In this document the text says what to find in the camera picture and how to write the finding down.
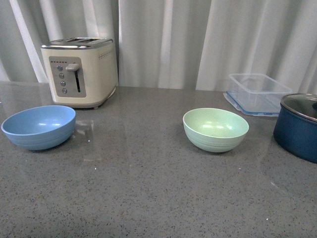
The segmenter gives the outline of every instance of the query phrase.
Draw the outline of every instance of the blue container lid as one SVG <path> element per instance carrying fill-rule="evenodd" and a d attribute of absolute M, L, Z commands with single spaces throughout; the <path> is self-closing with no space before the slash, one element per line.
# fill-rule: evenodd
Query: blue container lid
<path fill-rule="evenodd" d="M 286 95 L 281 99 L 281 105 L 302 118 L 317 122 L 317 95 Z"/>

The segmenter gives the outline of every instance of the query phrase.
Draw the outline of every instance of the navy blue pot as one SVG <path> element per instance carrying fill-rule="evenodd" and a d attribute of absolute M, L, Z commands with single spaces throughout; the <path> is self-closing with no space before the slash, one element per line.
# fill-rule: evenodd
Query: navy blue pot
<path fill-rule="evenodd" d="M 299 95 L 282 98 L 281 110 L 273 133 L 274 139 L 290 153 L 317 163 L 317 112 L 313 108 L 316 101 L 298 102 L 296 100 Z"/>

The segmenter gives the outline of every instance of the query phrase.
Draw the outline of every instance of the cream toaster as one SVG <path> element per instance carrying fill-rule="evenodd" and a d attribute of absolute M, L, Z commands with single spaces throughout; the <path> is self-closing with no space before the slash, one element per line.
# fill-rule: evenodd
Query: cream toaster
<path fill-rule="evenodd" d="M 97 108 L 118 82 L 114 42 L 105 38 L 70 38 L 41 45 L 54 103 Z"/>

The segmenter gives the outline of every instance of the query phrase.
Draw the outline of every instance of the clear plastic container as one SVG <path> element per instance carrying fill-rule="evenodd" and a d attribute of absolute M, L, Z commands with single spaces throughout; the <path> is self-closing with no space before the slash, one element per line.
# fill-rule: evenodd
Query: clear plastic container
<path fill-rule="evenodd" d="M 230 74 L 235 90 L 227 91 L 225 98 L 247 115 L 277 117 L 281 98 L 292 89 L 260 73 Z"/>

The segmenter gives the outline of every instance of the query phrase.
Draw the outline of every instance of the toaster base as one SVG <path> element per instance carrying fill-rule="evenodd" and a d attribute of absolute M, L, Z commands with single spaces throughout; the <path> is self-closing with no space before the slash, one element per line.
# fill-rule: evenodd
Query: toaster base
<path fill-rule="evenodd" d="M 116 90 L 116 86 L 113 88 L 113 90 L 111 91 L 110 94 L 108 94 L 104 99 L 95 102 L 95 103 L 86 103 L 86 104 L 76 104 L 76 103 L 58 103 L 58 102 L 54 102 L 57 105 L 63 105 L 63 106 L 68 106 L 71 108 L 94 108 L 97 109 L 101 104 L 103 104 L 107 99 L 109 99 L 115 92 Z"/>

